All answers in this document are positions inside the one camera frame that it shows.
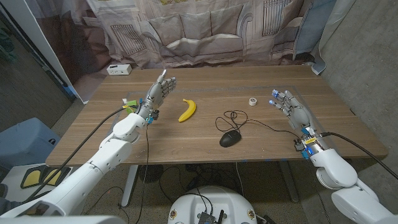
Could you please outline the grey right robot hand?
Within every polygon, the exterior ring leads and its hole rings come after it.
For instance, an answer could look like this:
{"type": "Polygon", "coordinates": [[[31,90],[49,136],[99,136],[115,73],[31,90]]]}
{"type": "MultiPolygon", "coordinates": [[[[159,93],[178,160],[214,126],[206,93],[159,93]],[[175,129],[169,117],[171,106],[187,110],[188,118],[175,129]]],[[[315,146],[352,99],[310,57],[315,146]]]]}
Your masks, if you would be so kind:
{"type": "Polygon", "coordinates": [[[297,151],[303,151],[304,156],[310,157],[329,149],[323,138],[317,134],[309,110],[290,91],[273,90],[272,96],[275,100],[270,100],[269,103],[286,115],[290,126],[298,136],[295,140],[297,151]]]}

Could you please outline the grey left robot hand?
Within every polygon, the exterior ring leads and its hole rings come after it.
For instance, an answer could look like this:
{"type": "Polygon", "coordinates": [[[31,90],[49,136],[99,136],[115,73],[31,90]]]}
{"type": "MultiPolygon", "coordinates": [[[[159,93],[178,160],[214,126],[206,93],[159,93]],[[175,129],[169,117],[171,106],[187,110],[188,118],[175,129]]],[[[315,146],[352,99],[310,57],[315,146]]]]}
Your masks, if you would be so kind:
{"type": "Polygon", "coordinates": [[[150,118],[151,116],[156,117],[158,109],[164,102],[164,99],[176,87],[177,79],[175,77],[166,78],[166,74],[167,70],[164,69],[158,79],[150,87],[136,111],[136,114],[144,119],[150,118]]]}

